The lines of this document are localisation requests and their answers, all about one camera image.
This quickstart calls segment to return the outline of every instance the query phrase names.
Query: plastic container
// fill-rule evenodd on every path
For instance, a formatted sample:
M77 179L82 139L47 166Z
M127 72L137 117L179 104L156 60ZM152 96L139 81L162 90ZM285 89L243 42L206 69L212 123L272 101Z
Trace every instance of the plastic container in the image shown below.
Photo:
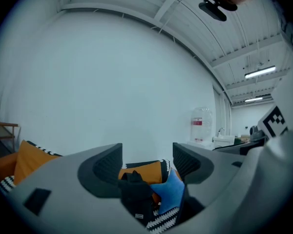
M191 141L202 142L211 137L212 112L207 107L193 110L191 119Z

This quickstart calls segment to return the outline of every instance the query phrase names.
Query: red label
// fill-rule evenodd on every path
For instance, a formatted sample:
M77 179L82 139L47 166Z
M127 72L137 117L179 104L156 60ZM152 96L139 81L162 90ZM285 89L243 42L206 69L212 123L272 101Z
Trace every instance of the red label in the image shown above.
M202 122L201 121L193 121L192 123L195 126L202 126Z

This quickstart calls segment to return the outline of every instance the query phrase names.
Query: blue cloth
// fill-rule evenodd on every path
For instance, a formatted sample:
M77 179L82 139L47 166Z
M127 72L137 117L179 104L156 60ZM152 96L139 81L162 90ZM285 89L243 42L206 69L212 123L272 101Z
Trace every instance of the blue cloth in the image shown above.
M150 187L162 199L158 212L159 215L164 214L174 207L180 207L185 185L173 169L170 170L170 175L165 183L152 184Z

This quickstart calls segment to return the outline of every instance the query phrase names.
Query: ceiling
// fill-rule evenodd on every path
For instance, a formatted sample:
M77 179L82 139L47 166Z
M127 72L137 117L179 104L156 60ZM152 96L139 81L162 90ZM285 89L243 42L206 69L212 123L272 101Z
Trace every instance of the ceiling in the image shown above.
M214 20L200 10L198 4L202 1L68 0L62 9L121 12L142 19L159 33L169 33L210 70L232 106L269 95L293 67L293 47L281 32L272 1L250 0L239 5L236 12L222 10L226 22ZM273 65L274 73L244 78L246 73Z

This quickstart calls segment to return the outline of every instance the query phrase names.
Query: ceiling light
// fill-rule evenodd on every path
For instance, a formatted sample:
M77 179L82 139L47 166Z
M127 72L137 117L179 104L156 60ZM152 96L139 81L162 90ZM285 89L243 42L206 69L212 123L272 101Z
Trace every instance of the ceiling light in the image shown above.
M246 99L245 102L251 102L251 101L256 101L256 100L261 100L263 99L262 97L259 98L253 98L253 99Z
M249 79L249 78L252 78L252 77L255 77L255 76L260 76L262 74L269 73L269 72L272 72L272 71L275 71L275 66L272 66L272 67L269 67L269 68L264 68L264 69L261 69L261 70L257 70L255 72L248 73L248 74L245 75L245 79Z

